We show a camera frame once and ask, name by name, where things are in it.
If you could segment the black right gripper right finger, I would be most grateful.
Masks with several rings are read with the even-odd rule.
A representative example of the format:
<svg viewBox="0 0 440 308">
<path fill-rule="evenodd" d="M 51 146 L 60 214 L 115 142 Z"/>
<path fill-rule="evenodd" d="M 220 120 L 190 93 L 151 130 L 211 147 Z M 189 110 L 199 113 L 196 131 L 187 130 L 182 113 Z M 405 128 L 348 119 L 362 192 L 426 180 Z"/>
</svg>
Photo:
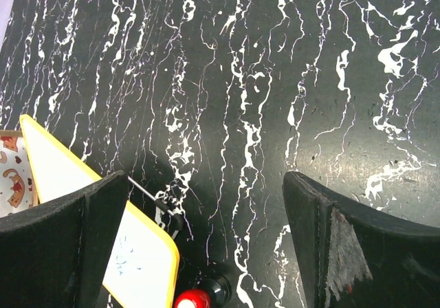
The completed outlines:
<svg viewBox="0 0 440 308">
<path fill-rule="evenodd" d="M 438 307 L 439 229 L 380 212 L 299 172 L 283 199 L 308 307 Z"/>
</svg>

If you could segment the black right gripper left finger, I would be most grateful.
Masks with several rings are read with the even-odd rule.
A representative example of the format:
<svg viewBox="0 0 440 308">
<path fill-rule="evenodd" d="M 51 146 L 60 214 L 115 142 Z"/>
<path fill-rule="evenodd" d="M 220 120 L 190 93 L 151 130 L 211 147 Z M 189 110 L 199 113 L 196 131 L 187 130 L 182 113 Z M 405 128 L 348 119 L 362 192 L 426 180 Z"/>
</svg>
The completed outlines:
<svg viewBox="0 0 440 308">
<path fill-rule="evenodd" d="M 1 218 L 1 306 L 95 307 L 128 193 L 118 171 Z"/>
</svg>

